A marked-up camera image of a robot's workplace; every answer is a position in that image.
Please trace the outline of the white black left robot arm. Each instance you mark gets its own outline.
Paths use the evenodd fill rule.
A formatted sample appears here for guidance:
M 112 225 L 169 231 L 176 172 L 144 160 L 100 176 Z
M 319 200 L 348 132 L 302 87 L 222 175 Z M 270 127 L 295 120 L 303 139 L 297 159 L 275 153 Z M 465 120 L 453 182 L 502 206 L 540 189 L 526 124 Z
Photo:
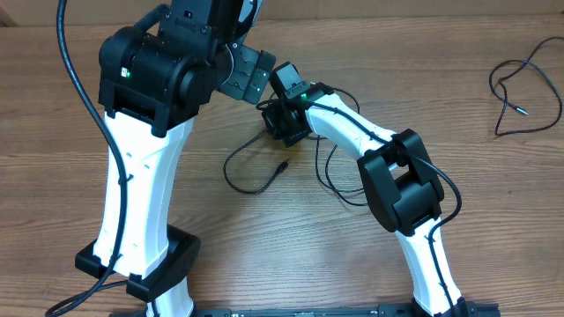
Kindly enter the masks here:
M 256 104 L 276 61 L 244 45 L 257 1 L 174 1 L 107 38 L 99 53 L 99 103 L 114 139 L 105 209 L 78 269 L 117 273 L 146 316 L 192 316 L 187 275 L 198 237 L 167 222 L 182 149 L 215 92 Z

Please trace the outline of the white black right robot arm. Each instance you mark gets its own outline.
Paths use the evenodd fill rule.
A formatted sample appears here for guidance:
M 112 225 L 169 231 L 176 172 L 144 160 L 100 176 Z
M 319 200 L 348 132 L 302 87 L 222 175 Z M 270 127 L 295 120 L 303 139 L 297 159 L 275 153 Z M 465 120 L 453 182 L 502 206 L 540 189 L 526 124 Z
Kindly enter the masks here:
M 413 281 L 413 301 L 424 316 L 459 316 L 463 297 L 450 274 L 442 244 L 443 182 L 420 136 L 381 128 L 347 106 L 335 90 L 303 80 L 295 66 L 274 69 L 277 98 L 263 115 L 277 139 L 291 146 L 315 133 L 356 160 L 367 206 L 396 234 Z

